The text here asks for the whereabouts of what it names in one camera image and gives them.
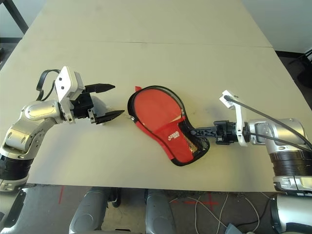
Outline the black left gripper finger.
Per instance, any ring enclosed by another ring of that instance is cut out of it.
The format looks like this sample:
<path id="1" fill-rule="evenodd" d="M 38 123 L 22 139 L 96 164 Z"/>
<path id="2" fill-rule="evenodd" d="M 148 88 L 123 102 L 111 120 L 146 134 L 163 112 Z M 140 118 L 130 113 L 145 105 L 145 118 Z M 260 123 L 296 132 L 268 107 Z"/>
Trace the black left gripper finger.
<path id="1" fill-rule="evenodd" d="M 124 113 L 124 110 L 115 110 L 115 111 L 107 112 L 105 115 L 99 116 L 99 117 L 96 114 L 93 114 L 91 116 L 91 123 L 95 123 L 95 124 L 106 123 L 108 121 L 115 119 L 116 117 L 120 116 L 123 113 Z"/>
<path id="2" fill-rule="evenodd" d="M 111 84 L 97 83 L 86 85 L 83 92 L 84 93 L 102 93 L 114 89 L 115 86 Z"/>

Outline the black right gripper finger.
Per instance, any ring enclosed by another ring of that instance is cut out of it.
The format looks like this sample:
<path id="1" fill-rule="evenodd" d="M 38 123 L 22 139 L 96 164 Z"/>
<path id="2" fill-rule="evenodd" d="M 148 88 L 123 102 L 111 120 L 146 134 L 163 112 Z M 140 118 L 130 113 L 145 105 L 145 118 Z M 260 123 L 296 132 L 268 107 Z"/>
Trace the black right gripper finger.
<path id="1" fill-rule="evenodd" d="M 207 131 L 191 131 L 191 135 L 201 138 L 209 138 L 209 137 L 216 138 L 216 133 Z"/>
<path id="2" fill-rule="evenodd" d="M 199 127 L 199 128 L 194 128 L 191 130 L 191 132 L 194 133 L 214 133 L 216 131 L 216 127 L 215 126 L 211 126 L 211 127 Z"/>

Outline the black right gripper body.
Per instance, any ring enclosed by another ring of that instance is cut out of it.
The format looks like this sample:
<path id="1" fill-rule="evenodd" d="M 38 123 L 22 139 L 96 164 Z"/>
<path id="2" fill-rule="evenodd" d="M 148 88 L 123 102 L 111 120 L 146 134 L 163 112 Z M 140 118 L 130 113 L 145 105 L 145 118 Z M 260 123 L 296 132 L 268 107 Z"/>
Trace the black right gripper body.
<path id="1" fill-rule="evenodd" d="M 238 142 L 235 122 L 228 120 L 214 121 L 214 126 L 216 127 L 216 144 L 230 145 Z"/>

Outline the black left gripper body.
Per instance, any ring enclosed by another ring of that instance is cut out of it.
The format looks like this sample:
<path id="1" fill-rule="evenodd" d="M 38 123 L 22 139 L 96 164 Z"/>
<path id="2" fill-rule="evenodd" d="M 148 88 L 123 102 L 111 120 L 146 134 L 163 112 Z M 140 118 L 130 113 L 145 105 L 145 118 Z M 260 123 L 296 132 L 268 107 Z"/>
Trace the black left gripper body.
<path id="1" fill-rule="evenodd" d="M 88 118 L 91 123 L 96 122 L 90 93 L 83 91 L 75 100 L 71 100 L 71 104 L 74 119 Z"/>

